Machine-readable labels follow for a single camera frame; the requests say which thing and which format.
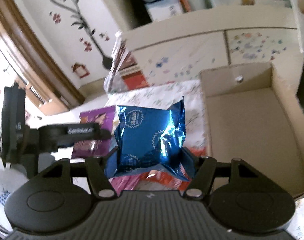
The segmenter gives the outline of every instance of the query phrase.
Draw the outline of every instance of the white cup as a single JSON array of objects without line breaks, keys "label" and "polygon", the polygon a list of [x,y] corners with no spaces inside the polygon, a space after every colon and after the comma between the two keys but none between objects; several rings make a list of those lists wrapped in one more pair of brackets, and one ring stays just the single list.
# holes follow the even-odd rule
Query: white cup
[{"label": "white cup", "polygon": [[5,215],[4,204],[9,195],[26,182],[28,182],[28,178],[15,169],[0,170],[0,226],[8,231],[12,231],[12,227]]}]

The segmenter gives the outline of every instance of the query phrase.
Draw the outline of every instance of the aluminum foil bag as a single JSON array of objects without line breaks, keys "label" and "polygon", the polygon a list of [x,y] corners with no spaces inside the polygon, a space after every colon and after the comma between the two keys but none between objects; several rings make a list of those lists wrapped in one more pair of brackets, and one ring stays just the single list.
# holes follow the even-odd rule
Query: aluminum foil bag
[{"label": "aluminum foil bag", "polygon": [[181,171],[184,100],[167,110],[116,106],[116,113],[120,123],[114,135],[119,148],[107,161],[108,178],[158,170],[188,180]]}]

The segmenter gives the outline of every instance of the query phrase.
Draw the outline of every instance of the snack package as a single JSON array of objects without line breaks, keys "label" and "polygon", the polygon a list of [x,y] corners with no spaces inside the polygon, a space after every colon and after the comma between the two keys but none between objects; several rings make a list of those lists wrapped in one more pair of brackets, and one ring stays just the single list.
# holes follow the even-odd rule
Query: snack package
[{"label": "snack package", "polygon": [[120,123],[114,135],[119,149],[107,161],[108,178],[159,170],[188,181],[181,171],[185,140],[183,100],[167,110],[116,106],[116,112]]},{"label": "snack package", "polygon": [[[100,128],[112,131],[115,106],[80,113],[81,123],[96,122]],[[74,143],[72,159],[105,156],[109,153],[111,140],[90,140]]]},{"label": "snack package", "polygon": [[122,176],[109,179],[109,181],[115,189],[117,195],[120,195],[123,190],[134,190],[134,188],[142,180],[142,178],[146,178],[147,175],[147,173],[144,173],[133,176]]},{"label": "snack package", "polygon": [[[206,151],[199,148],[189,148],[189,150],[197,157],[205,157]],[[183,167],[181,167],[182,173],[187,177],[187,173]],[[174,178],[166,172],[162,171],[150,171],[146,176],[141,176],[141,180],[149,182],[160,183],[170,189],[184,191],[187,189],[190,181],[183,181],[181,179]]]}]

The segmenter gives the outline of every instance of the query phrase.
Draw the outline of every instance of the red package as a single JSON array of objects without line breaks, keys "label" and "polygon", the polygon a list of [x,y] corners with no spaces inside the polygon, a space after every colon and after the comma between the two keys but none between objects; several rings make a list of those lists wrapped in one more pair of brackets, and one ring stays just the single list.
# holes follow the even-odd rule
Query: red package
[{"label": "red package", "polygon": [[[197,157],[204,157],[206,156],[205,149],[199,149],[199,148],[189,148],[189,150]],[[184,176],[188,178],[187,173],[185,172],[184,168],[181,167],[181,171],[183,172]],[[169,175],[166,172],[162,171],[150,171],[148,175],[142,176],[142,180],[150,181],[150,182],[157,182],[160,183],[166,187],[184,191],[190,184],[190,181],[182,181],[180,179],[174,178],[173,176]]]}]

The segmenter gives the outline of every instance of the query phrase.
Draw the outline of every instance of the cardboard box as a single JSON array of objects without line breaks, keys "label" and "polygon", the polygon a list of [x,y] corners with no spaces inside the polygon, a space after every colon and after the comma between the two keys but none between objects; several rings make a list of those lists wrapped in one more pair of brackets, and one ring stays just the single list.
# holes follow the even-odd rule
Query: cardboard box
[{"label": "cardboard box", "polygon": [[242,158],[293,196],[304,192],[304,114],[272,64],[208,69],[200,77],[209,156]]}]

